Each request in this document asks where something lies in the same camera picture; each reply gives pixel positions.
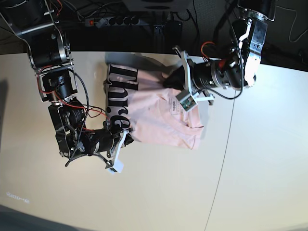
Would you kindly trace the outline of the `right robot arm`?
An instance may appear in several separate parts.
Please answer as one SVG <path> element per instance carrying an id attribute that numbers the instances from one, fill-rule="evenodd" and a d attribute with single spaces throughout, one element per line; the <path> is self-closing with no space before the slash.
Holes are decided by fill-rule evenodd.
<path id="1" fill-rule="evenodd" d="M 62 157 L 72 162 L 96 156 L 112 173 L 121 172 L 118 156 L 128 132 L 116 128 L 110 114 L 77 98 L 77 82 L 69 40 L 55 21 L 48 0 L 3 0 L 0 14 L 12 33 L 27 45 L 40 98 L 48 108 Z"/>

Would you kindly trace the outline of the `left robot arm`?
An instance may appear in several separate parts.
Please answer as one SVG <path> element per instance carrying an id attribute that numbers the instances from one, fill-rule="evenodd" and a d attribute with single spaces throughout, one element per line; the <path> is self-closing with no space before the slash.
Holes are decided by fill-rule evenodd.
<path id="1" fill-rule="evenodd" d="M 204 61 L 197 64 L 186 51 L 173 48 L 180 66 L 165 79 L 163 86 L 179 90 L 176 98 L 185 111 L 198 102 L 213 104 L 216 95 L 234 100 L 245 88 L 254 86 L 268 21 L 274 21 L 275 7 L 274 0 L 233 0 L 215 27 L 212 41 L 201 46 L 202 51 L 205 47 L 216 48 L 219 31 L 228 23 L 231 46 L 221 59 L 212 60 L 202 53 Z"/>

